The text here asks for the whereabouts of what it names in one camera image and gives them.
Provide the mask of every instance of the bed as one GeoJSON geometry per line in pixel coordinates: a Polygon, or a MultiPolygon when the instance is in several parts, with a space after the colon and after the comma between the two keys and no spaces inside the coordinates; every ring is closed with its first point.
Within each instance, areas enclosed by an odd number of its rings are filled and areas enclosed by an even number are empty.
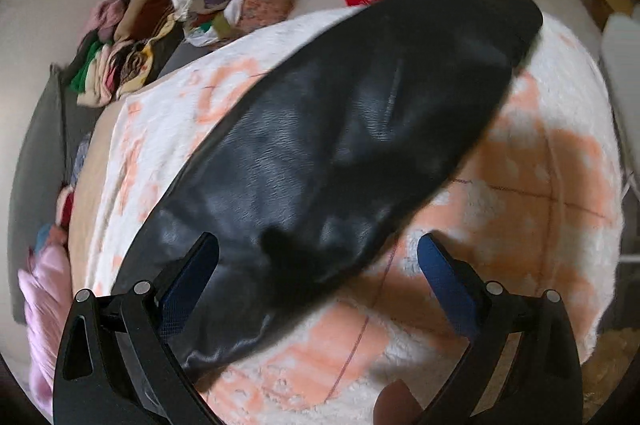
{"type": "MultiPolygon", "coordinates": [[[[433,303],[425,302],[430,297],[428,289],[417,283],[405,292],[399,289],[404,283],[417,282],[409,251],[415,246],[416,236],[431,229],[445,230],[457,256],[478,267],[483,277],[499,278],[514,292],[538,293],[546,283],[553,282],[556,289],[571,294],[566,302],[578,349],[582,360],[588,358],[598,322],[613,295],[622,229],[617,140],[607,90],[596,64],[601,34],[580,0],[534,1],[546,14],[546,39],[536,49],[538,57],[534,54],[521,70],[495,124],[453,182],[416,214],[398,244],[289,337],[235,363],[219,377],[199,382],[203,397],[227,423],[304,424],[318,419],[324,422],[336,415],[341,422],[363,420],[370,415],[380,390],[398,377],[407,382],[422,405],[427,404],[465,347],[452,336],[433,303]],[[568,109],[554,101],[568,97],[575,97],[568,109]],[[514,144],[513,133],[517,141],[529,143],[514,144]],[[584,194],[585,184],[596,187],[584,194]],[[500,213],[505,210],[513,213],[501,219],[500,213]],[[485,211],[494,219],[484,220],[480,212],[485,211]],[[544,228],[536,228],[540,221],[545,222],[544,228]],[[540,268],[535,280],[527,277],[528,266],[522,270],[508,259],[496,261],[522,242],[524,229],[530,237],[526,255],[540,268]],[[406,307],[420,310],[403,311],[406,307]],[[340,334],[346,338],[336,342],[340,334]],[[314,351],[326,344],[335,347],[335,356],[316,357],[314,351]]],[[[306,36],[311,37],[350,15],[337,10],[343,6],[343,0],[296,0],[290,24],[265,30],[281,30],[276,32],[278,37],[291,39],[280,55],[283,58],[300,44],[293,33],[308,30],[306,36]],[[318,13],[327,9],[331,11],[318,13]]],[[[103,271],[108,262],[111,277],[105,278],[114,278],[130,243],[127,240],[144,221],[144,211],[136,221],[124,212],[121,215],[131,224],[124,235],[116,236],[113,228],[117,219],[107,216],[107,200],[113,204],[122,197],[123,186],[110,182],[114,172],[110,173],[109,167],[117,172],[122,166],[116,164],[117,157],[122,161],[130,152],[118,148],[128,138],[127,120],[134,123],[132,106],[142,100],[151,104],[162,95],[181,98],[184,91],[175,88],[187,84],[194,71],[214,74],[229,65],[229,54],[234,59],[249,58],[256,47],[265,44],[267,35],[251,37],[253,42],[243,39],[240,46],[236,43],[187,64],[105,109],[76,189],[68,243],[74,292],[90,287],[97,294],[109,293],[108,285],[97,284],[98,265],[103,271]],[[103,252],[104,239],[112,239],[110,243],[118,248],[96,258],[103,252]]],[[[228,84],[221,82],[231,96],[217,100],[219,117],[211,123],[215,124],[251,87],[252,78],[271,65],[240,70],[244,77],[231,77],[228,84]]],[[[140,118],[139,124],[143,122],[148,124],[149,119],[140,118]]],[[[182,155],[173,157],[174,169],[179,169],[196,147],[196,140],[205,135],[206,131],[198,133],[193,142],[183,146],[182,155]]],[[[146,161],[144,168],[151,170],[159,164],[166,163],[146,161]]],[[[149,179],[143,171],[130,183],[135,201],[150,211],[168,186],[171,171],[168,167],[166,177],[153,179],[156,190],[150,198],[138,189],[149,179]]],[[[513,347],[514,343],[510,344],[511,355],[513,347]]],[[[506,355],[502,376],[508,363],[506,355]]],[[[500,376],[483,405],[495,398],[499,384],[500,376]]]]}

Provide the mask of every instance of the black leather item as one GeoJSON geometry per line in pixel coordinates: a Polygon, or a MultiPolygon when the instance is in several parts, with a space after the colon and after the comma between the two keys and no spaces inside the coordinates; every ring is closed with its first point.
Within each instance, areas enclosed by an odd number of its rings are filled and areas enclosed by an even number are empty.
{"type": "Polygon", "coordinates": [[[383,0],[265,75],[140,229],[113,293],[203,231],[220,264],[169,341],[192,380],[375,258],[459,166],[542,25],[531,0],[383,0]]]}

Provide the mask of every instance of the fleece blanket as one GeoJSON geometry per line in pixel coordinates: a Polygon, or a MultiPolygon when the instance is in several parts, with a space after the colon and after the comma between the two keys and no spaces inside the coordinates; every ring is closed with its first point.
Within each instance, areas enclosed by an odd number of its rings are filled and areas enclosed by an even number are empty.
{"type": "MultiPolygon", "coordinates": [[[[207,133],[266,71],[353,12],[316,12],[257,31],[127,98],[85,285],[110,293],[134,236],[207,133]]],[[[363,423],[398,378],[428,404],[466,347],[417,265],[418,239],[431,230],[454,257],[511,293],[559,291],[584,361],[613,294],[620,201],[600,71],[573,33],[545,15],[486,135],[399,239],[289,335],[198,389],[229,425],[363,423]]],[[[499,371],[506,373],[513,350],[512,342],[499,371]]],[[[487,399],[500,380],[492,384],[487,399]]]]}

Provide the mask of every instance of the silver screw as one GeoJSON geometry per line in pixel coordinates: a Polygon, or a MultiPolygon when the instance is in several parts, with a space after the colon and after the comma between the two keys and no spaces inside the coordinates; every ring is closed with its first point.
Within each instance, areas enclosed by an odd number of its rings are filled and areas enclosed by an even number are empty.
{"type": "Polygon", "coordinates": [[[546,298],[551,302],[560,302],[561,296],[556,290],[548,290],[546,292],[546,298]]]}
{"type": "Polygon", "coordinates": [[[80,290],[78,293],[76,293],[76,300],[78,302],[84,302],[89,298],[90,295],[91,295],[91,292],[89,290],[87,289],[80,290]]]}
{"type": "Polygon", "coordinates": [[[492,280],[491,282],[488,282],[486,284],[486,290],[491,295],[500,295],[504,291],[504,288],[502,287],[502,284],[496,282],[495,280],[492,280]]]}
{"type": "Polygon", "coordinates": [[[141,280],[133,287],[133,291],[138,295],[144,295],[151,289],[151,283],[148,280],[141,280]]]}

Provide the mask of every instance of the pink cloth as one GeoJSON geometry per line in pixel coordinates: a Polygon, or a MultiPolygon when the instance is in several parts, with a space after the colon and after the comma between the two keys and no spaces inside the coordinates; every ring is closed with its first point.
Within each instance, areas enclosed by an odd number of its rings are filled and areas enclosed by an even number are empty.
{"type": "Polygon", "coordinates": [[[40,408],[53,414],[53,379],[66,318],[71,309],[71,266],[62,245],[46,246],[18,271],[31,352],[29,386],[40,408]]]}
{"type": "Polygon", "coordinates": [[[108,42],[113,39],[116,26],[122,20],[126,10],[122,0],[104,0],[99,2],[91,10],[80,40],[91,30],[98,29],[98,39],[100,42],[108,42]]]}

